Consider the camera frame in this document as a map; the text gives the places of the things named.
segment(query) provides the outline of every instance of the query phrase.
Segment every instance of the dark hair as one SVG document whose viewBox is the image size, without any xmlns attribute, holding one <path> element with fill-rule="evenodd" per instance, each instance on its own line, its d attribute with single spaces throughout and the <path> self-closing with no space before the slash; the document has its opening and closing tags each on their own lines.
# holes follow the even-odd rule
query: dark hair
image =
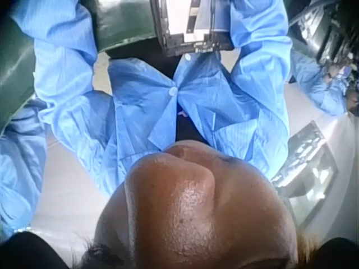
<svg viewBox="0 0 359 269">
<path fill-rule="evenodd" d="M 359 246 L 345 238 L 334 238 L 321 247 L 298 236 L 298 264 L 295 269 L 359 268 Z"/>
</svg>

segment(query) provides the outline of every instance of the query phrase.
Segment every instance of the white wall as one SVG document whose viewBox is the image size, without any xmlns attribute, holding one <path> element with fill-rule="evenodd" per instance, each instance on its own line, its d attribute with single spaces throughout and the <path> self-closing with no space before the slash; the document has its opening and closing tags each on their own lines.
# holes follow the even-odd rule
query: white wall
<svg viewBox="0 0 359 269">
<path fill-rule="evenodd" d="M 338 167 L 337 177 L 323 206 L 306 228 L 306 233 L 309 236 L 313 235 L 321 241 L 328 238 L 329 230 L 340 211 L 353 212 L 350 208 L 343 208 L 342 204 L 351 182 L 352 169 L 357 169 L 358 165 L 353 163 L 355 155 L 354 120 L 347 114 L 338 117 L 326 115 L 312 105 L 310 100 L 300 92 L 297 84 L 285 85 L 285 96 L 291 136 L 314 120 L 326 138 Z M 358 222 L 353 222 L 348 224 L 345 229 L 357 230 L 357 225 Z M 346 234 L 346 231 L 340 231 L 340 227 L 337 227 L 336 236 L 346 236 Z"/>
</svg>

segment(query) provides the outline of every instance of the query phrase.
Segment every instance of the worker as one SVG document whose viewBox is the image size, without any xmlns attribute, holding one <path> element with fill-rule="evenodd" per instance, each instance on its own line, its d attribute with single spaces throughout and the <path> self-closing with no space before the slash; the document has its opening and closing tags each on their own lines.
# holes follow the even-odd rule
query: worker
<svg viewBox="0 0 359 269">
<path fill-rule="evenodd" d="M 291 51 L 291 73 L 299 89 L 317 108 L 331 116 L 348 111 L 357 114 L 358 94 L 354 89 L 348 89 L 348 83 L 341 75 L 349 63 L 346 59 L 322 66 L 295 49 Z"/>
<path fill-rule="evenodd" d="M 283 244 L 293 244 L 290 216 L 267 184 L 288 154 L 283 82 L 289 73 L 292 43 L 286 36 L 288 21 L 282 1 L 232 1 L 231 37 L 242 52 L 231 73 L 221 64 L 219 53 L 186 54 L 178 61 L 178 57 L 160 55 L 155 61 L 147 59 L 154 66 L 165 63 L 156 68 L 138 58 L 111 59 L 108 73 L 113 96 L 92 86 L 98 51 L 86 8 L 73 0 L 61 4 L 22 0 L 11 16 L 34 38 L 34 89 L 47 105 L 39 111 L 41 122 L 77 156 L 99 190 L 115 195 L 134 167 L 141 173 L 150 173 L 151 167 L 154 181 L 171 178 L 185 183 L 184 192 L 189 191 L 186 186 L 192 186 L 191 178 L 193 184 L 204 180 L 206 192 L 214 187 L 214 180 L 239 184 L 233 188 L 238 192 L 225 195 L 230 199 L 240 197 L 239 190 L 245 190 L 236 176 L 243 173 L 245 182 L 258 184 L 252 195 L 269 195 L 268 202 L 263 197 L 263 201 L 251 204 L 261 207 L 262 202 L 273 202 L 273 221 L 283 225 L 289 236 Z M 210 148 L 198 142 L 183 144 L 179 141 L 183 139 L 200 141 Z M 37 153 L 26 149 L 32 155 Z M 12 155 L 8 160 L 15 162 L 17 157 Z M 2 178 L 6 182 L 2 186 L 2 193 L 6 193 L 1 200 L 2 226 L 14 232 L 30 224 L 41 187 L 39 183 L 36 191 L 24 187 L 35 179 L 30 174 L 19 178 L 17 170 L 23 170 L 22 166 L 2 165 L 3 175 L 7 169 L 11 169 L 7 173 L 11 177 Z M 226 170 L 228 179 L 219 179 L 217 173 Z M 15 208 L 13 200 L 19 201 Z"/>
<path fill-rule="evenodd" d="M 242 50 L 231 73 L 218 53 L 184 55 L 173 77 L 140 59 L 112 59 L 113 96 L 93 90 L 92 21 L 77 1 L 23 0 L 12 16 L 35 39 L 34 87 L 47 104 L 39 119 L 111 196 L 78 268 L 298 264 L 294 222 L 269 183 L 288 152 L 291 41 L 282 1 L 231 2 L 231 37 Z M 179 121 L 194 126 L 197 141 L 176 141 L 187 131 Z M 17 208 L 1 201 L 1 214 L 27 209 L 21 202 L 38 195 L 15 187 L 2 192 Z M 67 268 L 29 233 L 1 251 L 10 268 Z"/>
</svg>

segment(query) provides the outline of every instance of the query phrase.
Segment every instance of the electronic device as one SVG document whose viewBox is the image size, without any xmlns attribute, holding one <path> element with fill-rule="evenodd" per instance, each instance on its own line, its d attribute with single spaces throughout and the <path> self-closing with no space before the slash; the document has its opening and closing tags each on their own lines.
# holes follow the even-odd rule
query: electronic device
<svg viewBox="0 0 359 269">
<path fill-rule="evenodd" d="M 151 9 L 167 56 L 234 48 L 230 0 L 151 0 Z"/>
</svg>

